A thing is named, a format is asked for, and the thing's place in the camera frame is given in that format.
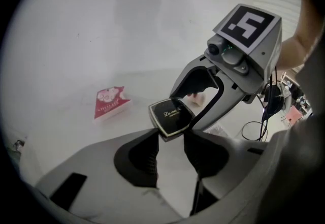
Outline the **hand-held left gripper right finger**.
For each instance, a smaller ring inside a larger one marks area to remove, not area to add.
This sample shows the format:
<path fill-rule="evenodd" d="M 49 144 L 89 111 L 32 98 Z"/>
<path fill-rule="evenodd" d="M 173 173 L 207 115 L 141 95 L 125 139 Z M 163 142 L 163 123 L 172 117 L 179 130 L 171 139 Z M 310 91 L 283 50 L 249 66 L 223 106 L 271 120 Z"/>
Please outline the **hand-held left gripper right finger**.
<path fill-rule="evenodd" d="M 265 142 L 185 131 L 184 152 L 198 175 L 190 215 L 210 207 L 236 188 L 265 149 Z"/>

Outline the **small cream round object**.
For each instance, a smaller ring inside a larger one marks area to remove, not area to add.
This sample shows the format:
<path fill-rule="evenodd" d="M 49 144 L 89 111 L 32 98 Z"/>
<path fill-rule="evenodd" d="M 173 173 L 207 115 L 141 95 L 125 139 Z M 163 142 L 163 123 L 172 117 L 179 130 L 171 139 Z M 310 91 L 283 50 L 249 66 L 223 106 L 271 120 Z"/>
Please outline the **small cream round object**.
<path fill-rule="evenodd" d="M 203 92 L 188 94 L 187 98 L 190 102 L 201 106 L 205 102 L 205 94 Z"/>

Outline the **small black square box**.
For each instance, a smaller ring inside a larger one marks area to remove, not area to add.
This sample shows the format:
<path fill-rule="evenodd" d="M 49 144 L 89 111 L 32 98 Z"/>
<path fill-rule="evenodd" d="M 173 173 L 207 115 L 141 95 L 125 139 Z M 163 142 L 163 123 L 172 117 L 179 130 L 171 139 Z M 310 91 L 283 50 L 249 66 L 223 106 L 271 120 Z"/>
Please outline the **small black square box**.
<path fill-rule="evenodd" d="M 178 98 L 156 102 L 148 110 L 152 124 L 165 142 L 181 136 L 195 118 L 195 114 Z"/>

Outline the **person's right forearm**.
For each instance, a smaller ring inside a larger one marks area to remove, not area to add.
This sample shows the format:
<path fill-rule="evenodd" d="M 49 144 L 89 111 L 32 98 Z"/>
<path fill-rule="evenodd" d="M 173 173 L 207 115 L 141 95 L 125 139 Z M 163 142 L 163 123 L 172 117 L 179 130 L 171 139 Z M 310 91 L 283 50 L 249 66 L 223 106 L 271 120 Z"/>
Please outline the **person's right forearm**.
<path fill-rule="evenodd" d="M 320 39 L 325 26 L 325 15 L 314 0 L 301 0 L 298 25 L 292 37 L 282 42 L 277 69 L 290 70 L 301 66 Z"/>

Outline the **clear patterned small packet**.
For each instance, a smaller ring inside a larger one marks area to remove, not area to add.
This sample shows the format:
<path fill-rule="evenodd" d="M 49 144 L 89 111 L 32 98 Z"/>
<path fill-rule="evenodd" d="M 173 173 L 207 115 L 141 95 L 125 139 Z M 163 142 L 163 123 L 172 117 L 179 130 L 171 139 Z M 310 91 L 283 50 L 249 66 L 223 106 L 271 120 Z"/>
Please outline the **clear patterned small packet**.
<path fill-rule="evenodd" d="M 226 131 L 223 129 L 223 127 L 220 124 L 215 124 L 208 129 L 204 130 L 205 133 L 216 135 L 216 136 L 222 136 L 228 138 L 229 135 L 226 133 Z"/>

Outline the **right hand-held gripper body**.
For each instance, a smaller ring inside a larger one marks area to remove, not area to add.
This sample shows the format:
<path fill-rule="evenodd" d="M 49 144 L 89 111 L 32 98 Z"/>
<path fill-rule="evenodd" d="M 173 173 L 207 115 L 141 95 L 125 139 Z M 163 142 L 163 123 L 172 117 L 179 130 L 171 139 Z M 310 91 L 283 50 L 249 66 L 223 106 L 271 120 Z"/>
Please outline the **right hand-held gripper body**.
<path fill-rule="evenodd" d="M 240 97 L 253 96 L 275 69 L 282 41 L 282 19 L 272 12 L 236 5 L 213 29 L 205 60 L 211 66 L 205 88 L 236 86 Z"/>

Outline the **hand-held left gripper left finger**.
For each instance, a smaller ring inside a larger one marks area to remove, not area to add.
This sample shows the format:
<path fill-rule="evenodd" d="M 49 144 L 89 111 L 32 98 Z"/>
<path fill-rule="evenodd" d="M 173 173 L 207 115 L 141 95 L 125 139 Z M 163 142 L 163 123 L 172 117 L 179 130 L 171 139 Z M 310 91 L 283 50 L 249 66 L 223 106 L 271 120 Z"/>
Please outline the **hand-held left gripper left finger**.
<path fill-rule="evenodd" d="M 88 145 L 37 183 L 51 202 L 85 220 L 180 220 L 157 188 L 157 129 Z"/>

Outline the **red snack packet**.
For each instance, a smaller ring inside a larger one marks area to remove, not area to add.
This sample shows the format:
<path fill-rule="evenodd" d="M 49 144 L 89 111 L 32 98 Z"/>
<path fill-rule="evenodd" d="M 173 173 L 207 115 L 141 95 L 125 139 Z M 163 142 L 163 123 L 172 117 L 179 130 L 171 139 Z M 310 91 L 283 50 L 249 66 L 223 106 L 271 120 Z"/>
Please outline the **red snack packet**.
<path fill-rule="evenodd" d="M 132 105 L 132 100 L 125 97 L 124 91 L 125 86 L 113 86 L 97 92 L 94 122 L 113 117 Z"/>

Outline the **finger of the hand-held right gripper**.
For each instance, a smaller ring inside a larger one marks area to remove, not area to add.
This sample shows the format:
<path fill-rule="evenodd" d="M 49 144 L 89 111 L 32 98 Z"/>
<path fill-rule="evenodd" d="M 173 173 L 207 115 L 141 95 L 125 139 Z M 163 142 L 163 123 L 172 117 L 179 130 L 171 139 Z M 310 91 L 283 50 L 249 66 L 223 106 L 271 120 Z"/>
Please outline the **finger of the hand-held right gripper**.
<path fill-rule="evenodd" d="M 218 87 L 215 97 L 193 119 L 191 129 L 204 131 L 231 111 L 245 96 L 245 93 L 226 74 L 219 71 L 214 77 Z"/>
<path fill-rule="evenodd" d="M 203 55 L 188 63 L 176 79 L 171 93 L 171 98 L 184 98 L 188 94 L 203 92 L 212 87 L 218 88 L 215 74 L 216 66 Z"/>

